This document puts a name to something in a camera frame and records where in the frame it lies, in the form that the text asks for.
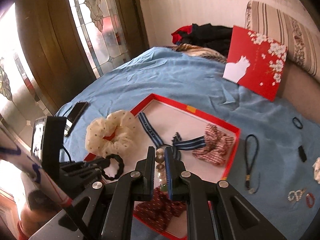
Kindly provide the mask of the dark red dotted scrunchie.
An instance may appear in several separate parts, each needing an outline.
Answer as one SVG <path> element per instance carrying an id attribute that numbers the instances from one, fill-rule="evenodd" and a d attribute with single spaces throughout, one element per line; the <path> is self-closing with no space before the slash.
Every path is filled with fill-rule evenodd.
<path id="1" fill-rule="evenodd" d="M 170 200 L 168 194 L 157 187 L 152 200 L 139 203 L 133 214 L 149 227 L 165 231 L 171 219 L 180 217 L 185 210 L 185 202 Z"/>

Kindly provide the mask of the cream sheer dotted scrunchie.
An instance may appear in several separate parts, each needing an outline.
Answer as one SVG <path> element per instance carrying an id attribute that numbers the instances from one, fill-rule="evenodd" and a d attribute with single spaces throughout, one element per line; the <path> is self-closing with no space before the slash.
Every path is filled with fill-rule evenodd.
<path id="1" fill-rule="evenodd" d="M 94 119 L 86 129 L 87 152 L 100 157 L 128 155 L 136 147 L 137 120 L 130 111 L 119 110 L 107 117 Z"/>

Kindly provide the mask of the red plaid scrunchie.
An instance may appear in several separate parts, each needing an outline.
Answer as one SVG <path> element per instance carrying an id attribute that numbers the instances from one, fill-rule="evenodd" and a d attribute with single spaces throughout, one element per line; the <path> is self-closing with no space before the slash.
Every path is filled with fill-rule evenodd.
<path id="1" fill-rule="evenodd" d="M 223 166 L 234 138 L 219 130 L 213 124 L 207 124 L 204 132 L 205 146 L 192 151 L 192 155 L 215 166 Z"/>

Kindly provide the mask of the white black-dotted scrunchie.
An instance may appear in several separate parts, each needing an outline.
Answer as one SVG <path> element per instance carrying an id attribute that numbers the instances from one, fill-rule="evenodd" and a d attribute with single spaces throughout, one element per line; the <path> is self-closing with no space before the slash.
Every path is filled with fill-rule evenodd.
<path id="1" fill-rule="evenodd" d="M 313 164 L 313 178 L 320 184 L 320 157 L 318 157 Z"/>

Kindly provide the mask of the red jewelry box tray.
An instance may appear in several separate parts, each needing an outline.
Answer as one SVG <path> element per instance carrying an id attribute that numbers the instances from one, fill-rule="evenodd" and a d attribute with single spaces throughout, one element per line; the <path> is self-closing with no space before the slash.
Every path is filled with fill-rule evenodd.
<path id="1" fill-rule="evenodd" d="M 239 128 L 194 107 L 157 94 L 148 95 L 130 112 L 132 116 L 129 115 L 129 117 L 135 117 L 138 126 L 137 134 L 134 137 L 133 152 L 128 152 L 124 157 L 124 174 L 133 171 L 137 161 L 146 158 L 149 146 L 155 146 L 138 120 L 138 114 L 144 112 L 151 126 L 165 144 L 171 144 L 175 132 L 178 132 L 183 140 L 200 137 L 205 134 L 207 124 L 213 124 L 223 133 L 233 137 L 233 142 L 226 154 L 226 161 L 221 166 L 196 159 L 193 157 L 192 151 L 180 150 L 181 161 L 184 162 L 187 171 L 212 183 L 227 179 L 239 144 Z M 169 239 L 187 239 L 186 211 L 180 217 L 172 218 L 167 231 L 160 234 Z"/>

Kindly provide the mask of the black smartphone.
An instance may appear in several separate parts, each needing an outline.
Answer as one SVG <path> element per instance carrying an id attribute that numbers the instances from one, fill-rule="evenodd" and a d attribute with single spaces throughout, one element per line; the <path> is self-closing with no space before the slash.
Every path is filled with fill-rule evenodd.
<path id="1" fill-rule="evenodd" d="M 80 116 L 84 113 L 88 105 L 89 103 L 87 101 L 84 101 L 84 102 L 77 102 L 72 107 L 71 111 L 67 115 L 66 126 L 64 131 L 65 137 L 68 137 L 70 135 L 75 124 L 78 122 L 78 120 L 80 119 Z"/>

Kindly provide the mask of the white blue patterned sleeve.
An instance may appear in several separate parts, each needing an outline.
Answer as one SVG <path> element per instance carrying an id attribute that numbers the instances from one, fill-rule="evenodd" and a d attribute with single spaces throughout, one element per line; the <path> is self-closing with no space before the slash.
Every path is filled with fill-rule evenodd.
<path id="1" fill-rule="evenodd" d="M 24 153 L 1 129 L 1 159 L 12 163 L 35 183 L 35 185 L 52 201 L 65 208 L 72 199 L 64 193 L 48 176 L 44 169 L 29 155 Z"/>

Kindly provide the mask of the light blue blanket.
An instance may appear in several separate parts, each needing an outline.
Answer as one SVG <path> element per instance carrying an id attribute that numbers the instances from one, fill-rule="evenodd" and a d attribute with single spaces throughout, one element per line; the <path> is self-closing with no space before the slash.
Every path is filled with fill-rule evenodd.
<path id="1" fill-rule="evenodd" d="M 223 119 L 241 130 L 241 139 L 253 134 L 259 152 L 251 182 L 245 189 L 244 143 L 240 142 L 227 180 L 254 205 L 287 239 L 319 239 L 319 201 L 308 207 L 305 200 L 290 202 L 292 190 L 306 189 L 319 198 L 319 183 L 313 178 L 313 163 L 319 157 L 319 107 L 308 100 L 291 98 L 295 83 L 317 98 L 317 83 L 300 69 L 290 68 L 282 98 L 274 101 L 222 77 L 224 64 L 190 57 L 168 48 L 155 47 L 94 81 L 58 111 L 66 116 L 73 105 L 87 101 L 84 112 L 65 147 L 76 161 L 84 159 L 86 128 L 98 117 L 130 110 L 149 94 L 185 103 Z M 302 145 L 307 161 L 302 162 Z"/>

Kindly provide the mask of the small black clip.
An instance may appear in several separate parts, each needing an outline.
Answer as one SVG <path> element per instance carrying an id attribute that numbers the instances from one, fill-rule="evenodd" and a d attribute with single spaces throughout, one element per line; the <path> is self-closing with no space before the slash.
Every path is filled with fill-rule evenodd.
<path id="1" fill-rule="evenodd" d="M 298 154 L 303 163 L 307 161 L 306 153 L 302 145 L 298 147 Z"/>

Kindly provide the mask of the stained glass door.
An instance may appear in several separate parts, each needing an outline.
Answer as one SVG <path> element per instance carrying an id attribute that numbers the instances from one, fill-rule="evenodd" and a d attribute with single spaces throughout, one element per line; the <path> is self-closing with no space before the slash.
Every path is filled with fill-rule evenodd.
<path id="1" fill-rule="evenodd" d="M 98 79 L 134 56 L 125 40 L 116 0 L 68 0 L 76 31 Z"/>

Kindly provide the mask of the red floral box lid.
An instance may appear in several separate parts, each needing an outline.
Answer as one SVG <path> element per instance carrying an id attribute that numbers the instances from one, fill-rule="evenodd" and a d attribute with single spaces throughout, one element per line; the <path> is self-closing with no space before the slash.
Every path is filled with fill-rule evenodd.
<path id="1" fill-rule="evenodd" d="M 287 58 L 287 46 L 242 27 L 234 26 L 223 78 L 273 101 Z"/>

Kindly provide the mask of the brown striped fabric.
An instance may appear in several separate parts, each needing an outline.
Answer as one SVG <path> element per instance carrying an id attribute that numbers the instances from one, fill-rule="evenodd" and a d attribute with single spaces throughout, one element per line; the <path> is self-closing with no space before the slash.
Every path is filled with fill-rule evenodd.
<path id="1" fill-rule="evenodd" d="M 220 54 L 218 51 L 215 51 L 210 48 L 204 48 L 201 46 L 195 46 L 187 43 L 180 44 L 178 46 L 170 46 L 173 51 L 182 52 L 191 57 L 202 57 L 209 60 L 226 63 L 227 59 L 225 56 Z"/>

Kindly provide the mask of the black and red clothes pile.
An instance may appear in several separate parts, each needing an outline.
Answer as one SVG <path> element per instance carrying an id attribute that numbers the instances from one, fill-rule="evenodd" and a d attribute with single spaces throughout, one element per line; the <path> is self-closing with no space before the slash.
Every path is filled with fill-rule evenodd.
<path id="1" fill-rule="evenodd" d="M 233 28 L 210 23 L 198 25 L 193 23 L 174 31 L 172 43 L 175 45 L 191 44 L 215 50 L 223 56 L 228 56 Z"/>

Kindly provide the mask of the striped floral bolster pillow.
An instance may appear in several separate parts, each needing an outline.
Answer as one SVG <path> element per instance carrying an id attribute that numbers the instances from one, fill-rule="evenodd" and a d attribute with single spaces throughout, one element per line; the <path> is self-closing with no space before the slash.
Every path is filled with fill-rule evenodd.
<path id="1" fill-rule="evenodd" d="M 307 27 L 266 3 L 249 1 L 245 28 L 287 46 L 289 60 L 319 81 L 319 36 Z"/>

